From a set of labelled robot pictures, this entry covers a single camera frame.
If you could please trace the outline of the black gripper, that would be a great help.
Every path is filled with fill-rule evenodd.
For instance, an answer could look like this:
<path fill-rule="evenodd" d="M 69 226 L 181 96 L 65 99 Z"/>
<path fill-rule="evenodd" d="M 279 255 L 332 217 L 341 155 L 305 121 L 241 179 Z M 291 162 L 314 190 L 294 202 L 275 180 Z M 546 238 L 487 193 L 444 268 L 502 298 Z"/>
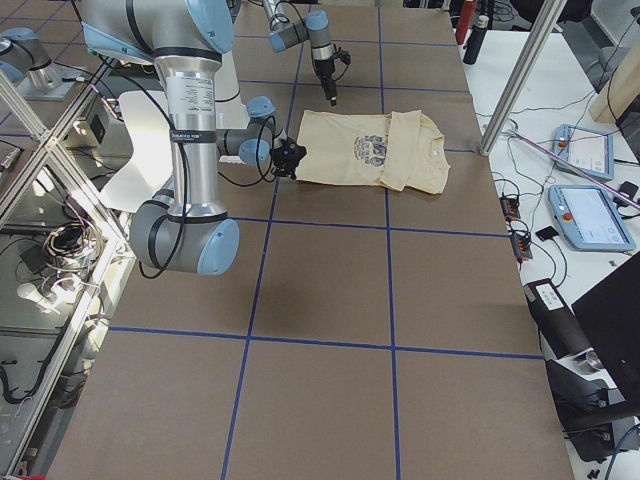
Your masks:
<path fill-rule="evenodd" d="M 336 80 L 333 78 L 335 73 L 335 58 L 315 60 L 314 72 L 320 81 L 325 98 L 329 99 L 332 107 L 335 107 L 337 105 L 337 86 Z"/>
<path fill-rule="evenodd" d="M 286 140 L 280 147 L 270 151 L 272 161 L 271 173 L 275 177 L 297 179 L 296 169 L 306 156 L 306 148 L 294 140 Z"/>

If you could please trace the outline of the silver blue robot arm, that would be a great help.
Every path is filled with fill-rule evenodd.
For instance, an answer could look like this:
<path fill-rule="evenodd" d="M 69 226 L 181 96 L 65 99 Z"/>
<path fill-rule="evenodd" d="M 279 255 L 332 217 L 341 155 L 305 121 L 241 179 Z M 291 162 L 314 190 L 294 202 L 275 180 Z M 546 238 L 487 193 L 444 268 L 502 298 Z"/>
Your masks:
<path fill-rule="evenodd" d="M 87 46 L 130 63 L 153 65 L 167 99 L 172 177 L 133 216 L 130 243 L 141 266 L 217 276 L 236 257 L 240 231 L 218 196 L 222 155 L 270 164 L 293 177 L 305 147 L 289 137 L 270 99 L 249 104 L 242 129 L 218 130 L 215 77 L 233 46 L 224 1 L 86 1 Z"/>
<path fill-rule="evenodd" d="M 331 38 L 329 18 L 324 10 L 313 10 L 303 17 L 290 1 L 262 1 L 269 21 L 269 40 L 279 53 L 309 42 L 312 69 L 320 82 L 325 99 L 337 105 L 337 82 L 351 64 L 351 55 Z"/>

